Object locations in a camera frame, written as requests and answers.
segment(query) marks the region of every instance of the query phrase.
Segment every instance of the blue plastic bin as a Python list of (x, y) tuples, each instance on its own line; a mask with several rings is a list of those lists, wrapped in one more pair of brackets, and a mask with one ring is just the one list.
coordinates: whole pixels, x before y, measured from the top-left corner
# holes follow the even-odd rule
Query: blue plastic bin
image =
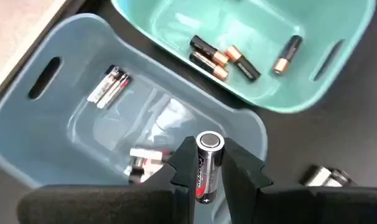
[[(33, 97), (53, 58), (60, 65)], [(108, 110), (99, 110), (86, 98), (111, 64), (133, 82)], [(266, 131), (255, 113), (223, 105), (124, 43), (100, 17), (80, 14), (53, 29), (1, 100), (0, 166), (31, 187), (126, 185), (130, 148), (176, 150), (186, 136), (204, 130), (266, 157)], [(197, 205), (196, 223), (228, 222), (225, 207), (220, 189), (213, 204)]]

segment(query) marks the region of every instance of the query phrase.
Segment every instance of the energizer battery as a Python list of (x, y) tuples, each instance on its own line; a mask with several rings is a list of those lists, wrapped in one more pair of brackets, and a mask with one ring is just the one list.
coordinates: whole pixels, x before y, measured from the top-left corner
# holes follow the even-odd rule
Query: energizer battery
[(197, 138), (198, 171), (195, 198), (209, 204), (216, 198), (225, 140), (214, 131), (204, 131)]

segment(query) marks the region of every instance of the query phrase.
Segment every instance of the aa battery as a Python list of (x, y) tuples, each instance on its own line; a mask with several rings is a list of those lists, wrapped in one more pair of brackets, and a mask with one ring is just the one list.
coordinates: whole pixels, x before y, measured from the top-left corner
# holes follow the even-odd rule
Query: aa battery
[(204, 55), (200, 54), (199, 52), (193, 52), (190, 54), (189, 59), (204, 69), (205, 71), (211, 73), (215, 77), (220, 80), (225, 80), (228, 76), (228, 71), (225, 70), (223, 67), (213, 63), (209, 59), (207, 59)]
[(97, 107), (100, 109), (104, 109), (108, 105), (110, 105), (115, 100), (115, 98), (125, 89), (125, 87), (129, 84), (130, 80), (130, 76), (127, 73), (124, 73), (121, 76), (121, 78), (111, 86), (107, 93), (98, 102)]
[(304, 185), (308, 187), (323, 186), (330, 176), (331, 171), (325, 167), (319, 166), (314, 170), (310, 178), (304, 182)]
[(221, 52), (220, 50), (212, 47), (210, 44), (206, 43), (203, 39), (199, 36), (195, 35), (191, 41), (190, 45), (202, 55), (204, 55), (207, 59), (212, 60), (219, 64), (220, 66), (224, 67), (228, 62), (228, 57)]
[(167, 162), (173, 155), (170, 151), (156, 151), (145, 147), (134, 147), (129, 152), (130, 156), (140, 157), (145, 159), (154, 159), (157, 161)]
[(198, 202), (209, 204), (216, 198), (225, 140), (219, 133), (204, 131), (197, 136), (196, 143), (198, 171), (195, 197)]
[(226, 50), (226, 55), (240, 68), (251, 82), (261, 76), (260, 72), (234, 45)]
[(277, 59), (276, 64), (274, 65), (273, 72), (276, 74), (282, 74), (286, 71), (288, 65), (294, 58), (296, 52), (300, 44), (302, 43), (302, 37), (298, 35), (294, 35), (285, 45), (284, 49), (282, 50), (279, 58)]
[(327, 187), (343, 187), (349, 183), (349, 175), (341, 170), (333, 170), (331, 176), (324, 183), (324, 186)]
[(325, 167), (318, 166), (313, 174), (304, 182), (307, 187), (343, 187), (349, 183), (349, 175), (341, 170), (330, 171)]
[(141, 184), (158, 172), (173, 152), (136, 147), (132, 148), (129, 154), (133, 159), (131, 165), (125, 170), (129, 172), (129, 183)]
[(104, 79), (99, 83), (99, 85), (91, 92), (87, 100), (89, 102), (97, 103), (106, 94), (106, 92), (112, 87), (114, 82), (121, 78), (122, 73), (118, 66), (112, 65), (108, 70)]

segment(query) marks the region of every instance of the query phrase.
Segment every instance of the handle cutout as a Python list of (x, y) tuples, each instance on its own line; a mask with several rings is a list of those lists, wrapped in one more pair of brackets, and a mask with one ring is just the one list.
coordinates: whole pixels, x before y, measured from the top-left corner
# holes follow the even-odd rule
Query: handle cutout
[(43, 93), (45, 88), (49, 85), (54, 74), (60, 67), (60, 63), (61, 63), (61, 60), (59, 57), (54, 57), (50, 60), (50, 62), (46, 65), (44, 71), (39, 75), (34, 86), (28, 92), (28, 97), (30, 99), (34, 100)]
[(342, 47), (344, 43), (344, 39), (339, 40), (331, 49), (330, 53), (328, 54), (328, 57), (325, 59), (323, 65), (321, 66), (319, 72), (314, 76), (313, 81), (317, 81), (321, 78), (321, 76), (324, 74), (324, 72), (328, 69), (328, 66), (331, 64), (331, 62), (334, 60), (335, 56), (338, 54), (340, 48)]

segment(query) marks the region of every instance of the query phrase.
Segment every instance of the black table surface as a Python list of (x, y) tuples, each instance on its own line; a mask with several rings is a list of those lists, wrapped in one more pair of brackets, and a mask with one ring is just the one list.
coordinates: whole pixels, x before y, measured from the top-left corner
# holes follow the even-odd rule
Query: black table surface
[(327, 94), (311, 109), (278, 114), (247, 105), (154, 45), (111, 5), (88, 10), (104, 18), (127, 43), (234, 108), (263, 120), (269, 151), (265, 173), (295, 185), (311, 164), (345, 170), (360, 186), (377, 187), (377, 8), (364, 37)]

